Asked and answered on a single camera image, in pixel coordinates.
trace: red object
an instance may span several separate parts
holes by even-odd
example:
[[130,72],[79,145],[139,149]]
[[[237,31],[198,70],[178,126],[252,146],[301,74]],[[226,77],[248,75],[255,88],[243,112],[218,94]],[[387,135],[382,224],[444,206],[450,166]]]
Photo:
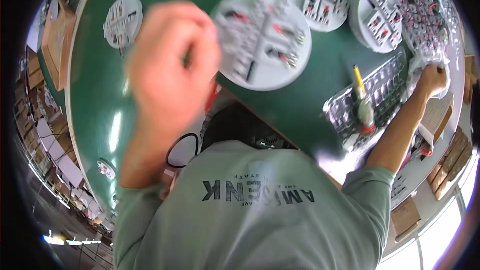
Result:
[[375,132],[375,125],[372,125],[370,127],[360,125],[360,130],[362,131],[362,133],[373,133]]
[[213,100],[215,100],[215,97],[217,96],[217,86],[218,84],[216,82],[213,82],[213,87],[212,87],[212,93],[210,93],[210,96],[208,97],[207,102],[205,103],[205,115],[207,115],[208,111],[212,107]]
[[420,153],[425,156],[431,156],[433,154],[433,151],[422,146],[420,147]]
[[282,33],[283,29],[278,25],[278,24],[273,24],[273,29],[277,32],[277,33]]

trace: worker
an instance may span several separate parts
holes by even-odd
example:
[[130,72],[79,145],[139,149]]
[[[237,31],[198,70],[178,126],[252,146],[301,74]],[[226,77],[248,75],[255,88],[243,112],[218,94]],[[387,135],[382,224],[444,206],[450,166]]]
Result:
[[193,3],[150,8],[126,64],[138,115],[119,178],[117,269],[375,269],[395,174],[445,71],[423,70],[341,190],[299,150],[230,140],[191,159],[162,200],[166,153],[203,110],[220,58],[216,28]]

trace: black wire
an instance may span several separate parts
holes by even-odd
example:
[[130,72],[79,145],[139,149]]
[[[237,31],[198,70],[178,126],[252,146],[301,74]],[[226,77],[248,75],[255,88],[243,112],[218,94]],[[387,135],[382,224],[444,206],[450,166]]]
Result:
[[54,163],[60,162],[60,160],[61,160],[63,157],[65,157],[67,154],[69,154],[69,153],[71,153],[71,152],[73,152],[73,151],[74,151],[74,150],[72,149],[72,150],[69,150],[69,151],[67,151],[67,152],[64,152],[64,153],[63,153],[62,155],[60,155],[57,159],[54,159],[53,162],[54,162]]
[[183,168],[185,167],[186,165],[183,165],[183,166],[175,166],[175,165],[172,165],[169,163],[169,156],[170,156],[170,152],[172,151],[172,149],[175,147],[175,145],[178,144],[178,142],[182,141],[183,139],[185,139],[186,137],[195,137],[195,141],[196,141],[196,145],[195,145],[195,155],[198,154],[198,143],[199,143],[199,140],[198,140],[198,136],[194,133],[188,133],[188,134],[185,134],[185,135],[182,135],[181,137],[179,137],[174,143],[173,145],[170,147],[170,149],[166,152],[166,157],[165,157],[165,162],[168,166],[172,167],[172,168]]

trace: brown cardboard box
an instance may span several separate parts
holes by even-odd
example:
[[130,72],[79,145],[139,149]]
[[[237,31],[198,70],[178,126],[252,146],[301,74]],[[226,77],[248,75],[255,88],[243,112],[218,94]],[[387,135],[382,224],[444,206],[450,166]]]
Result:
[[453,93],[448,92],[442,99],[430,98],[418,131],[432,147],[438,141],[452,115]]
[[456,161],[455,165],[452,169],[448,172],[447,177],[442,181],[439,185],[437,191],[435,192],[435,198],[439,201],[442,197],[448,192],[448,190],[453,186],[455,178],[458,176],[460,171],[465,167],[468,163],[469,159],[472,156],[472,144],[469,142],[465,149],[463,150],[462,154],[459,156],[458,160]]
[[40,70],[40,62],[37,56],[31,57],[28,61],[28,74],[32,75],[37,70]]
[[28,77],[28,84],[30,85],[31,89],[40,84],[43,84],[43,81],[44,81],[44,78],[43,78],[42,70],[40,70],[40,68],[35,72],[33,72],[33,74],[30,74],[30,76]]
[[391,218],[395,231],[395,243],[411,233],[421,220],[417,206],[411,197],[392,211]]
[[42,53],[53,84],[57,91],[60,91],[65,88],[67,83],[68,59],[76,16],[69,9],[65,0],[58,0],[58,4],[57,19],[50,20],[52,9],[55,8],[52,4],[46,16]]
[[468,140],[467,136],[464,133],[462,133],[461,137],[459,138],[459,140],[453,146],[452,151],[450,152],[450,154],[448,154],[447,158],[445,159],[445,162],[443,162],[443,165],[441,166],[437,175],[435,176],[435,178],[433,179],[433,181],[430,184],[431,190],[434,193],[436,192],[438,187],[442,184],[442,182],[445,180],[448,173],[452,169],[453,165],[455,165],[455,163],[459,159],[460,155],[464,151],[468,142],[469,142],[469,140]]
[[427,182],[429,185],[432,184],[435,176],[437,175],[438,171],[440,170],[440,168],[442,167],[442,165],[444,164],[445,162],[445,159],[447,158],[447,156],[452,152],[452,149],[453,147],[455,146],[455,143],[460,139],[460,137],[462,136],[463,132],[462,132],[462,128],[460,128],[459,126],[456,128],[456,131],[455,131],[455,135],[453,137],[453,140],[452,142],[450,143],[450,145],[448,145],[447,147],[447,150],[445,150],[445,154],[440,158],[440,160],[438,161],[438,164],[435,165],[435,167],[433,168],[433,170],[430,172],[430,174],[427,176]]

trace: green tabletop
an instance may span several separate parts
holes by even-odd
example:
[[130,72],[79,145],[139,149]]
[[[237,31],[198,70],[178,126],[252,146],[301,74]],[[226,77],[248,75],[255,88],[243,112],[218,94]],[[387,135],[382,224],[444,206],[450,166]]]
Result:
[[[69,105],[70,122],[78,158],[100,206],[109,211],[117,180],[97,171],[99,158],[109,161],[118,174],[123,152],[131,137],[135,104],[123,74],[123,60],[103,38],[102,25],[116,0],[87,0],[73,44]],[[149,6],[167,0],[141,0],[144,14]],[[210,12],[220,0],[190,0]]]
[[[323,117],[324,103],[353,83],[352,66],[364,76],[402,50],[375,53],[361,45],[348,20],[332,32],[311,31],[311,53],[302,74],[278,90],[261,92],[239,87],[223,75],[218,82],[251,111],[271,125],[310,157],[341,160],[342,140]],[[407,55],[410,51],[403,42]]]
[[[141,0],[144,14],[154,3]],[[220,0],[190,0],[210,12]],[[79,19],[70,70],[71,122],[79,159],[100,206],[109,211],[117,180],[99,174],[99,158],[119,173],[124,150],[131,137],[135,104],[123,74],[123,60],[103,38],[102,24],[115,0],[87,0]],[[277,129],[315,160],[324,154],[341,156],[341,140],[322,117],[326,100],[352,83],[351,68],[362,74],[377,68],[396,51],[374,53],[358,43],[345,22],[339,29],[312,32],[312,51],[302,75],[275,91],[257,92],[234,85],[222,75],[218,82],[234,93],[250,110]]]

